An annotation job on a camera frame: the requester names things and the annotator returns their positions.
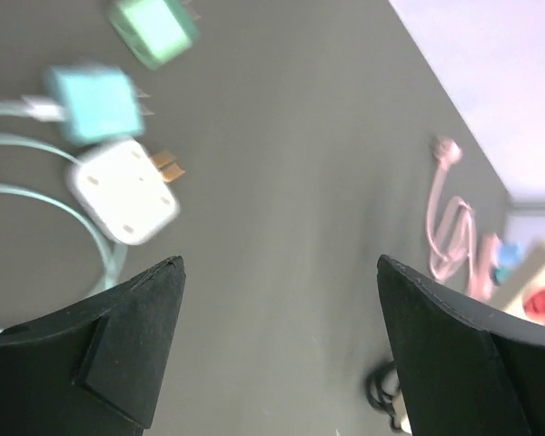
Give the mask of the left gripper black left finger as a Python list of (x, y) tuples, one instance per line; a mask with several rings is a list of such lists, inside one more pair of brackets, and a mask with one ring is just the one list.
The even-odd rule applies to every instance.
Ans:
[(183, 298), (183, 258), (0, 333), (0, 435), (150, 429)]

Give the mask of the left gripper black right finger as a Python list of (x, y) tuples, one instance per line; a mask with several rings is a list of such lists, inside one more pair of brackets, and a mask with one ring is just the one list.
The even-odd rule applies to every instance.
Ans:
[(414, 435), (545, 435), (545, 327), (383, 255), (377, 286)]

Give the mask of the beige power strip red sockets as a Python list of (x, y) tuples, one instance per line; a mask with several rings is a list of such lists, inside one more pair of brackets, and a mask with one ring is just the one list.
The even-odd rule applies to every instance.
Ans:
[(493, 293), (488, 305), (545, 326), (545, 240), (531, 246), (524, 260)]

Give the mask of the light blue charger plug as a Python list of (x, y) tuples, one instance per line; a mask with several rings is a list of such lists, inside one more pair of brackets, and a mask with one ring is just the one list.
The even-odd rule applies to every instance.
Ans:
[(517, 243), (503, 243), (498, 250), (498, 265), (500, 267), (513, 267), (522, 257), (522, 250)]

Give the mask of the white square charger plug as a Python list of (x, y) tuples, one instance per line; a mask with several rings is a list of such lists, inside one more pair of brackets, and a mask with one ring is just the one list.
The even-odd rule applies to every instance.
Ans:
[(136, 246), (179, 214), (181, 206), (169, 183), (184, 174), (172, 153), (150, 155), (133, 137), (124, 137), (79, 155), (67, 182), (109, 239)]

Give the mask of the teal charger plug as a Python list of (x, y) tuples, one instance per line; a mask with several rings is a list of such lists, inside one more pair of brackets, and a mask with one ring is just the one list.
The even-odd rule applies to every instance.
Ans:
[(118, 67), (52, 66), (45, 87), (62, 107), (61, 131), (74, 145), (144, 133), (139, 90)]

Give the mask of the green charger plug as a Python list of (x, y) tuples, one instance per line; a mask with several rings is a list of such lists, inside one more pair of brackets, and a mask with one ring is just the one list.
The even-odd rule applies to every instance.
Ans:
[(110, 24), (133, 55), (156, 70), (190, 49), (199, 37), (198, 14), (189, 1), (113, 1)]

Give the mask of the pink power strip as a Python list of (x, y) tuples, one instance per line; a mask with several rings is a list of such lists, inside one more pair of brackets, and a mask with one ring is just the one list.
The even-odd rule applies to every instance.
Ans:
[(501, 241), (496, 233), (485, 235), (477, 251), (469, 254), (468, 295), (477, 301), (488, 301), (494, 289), (494, 271), (498, 267)]

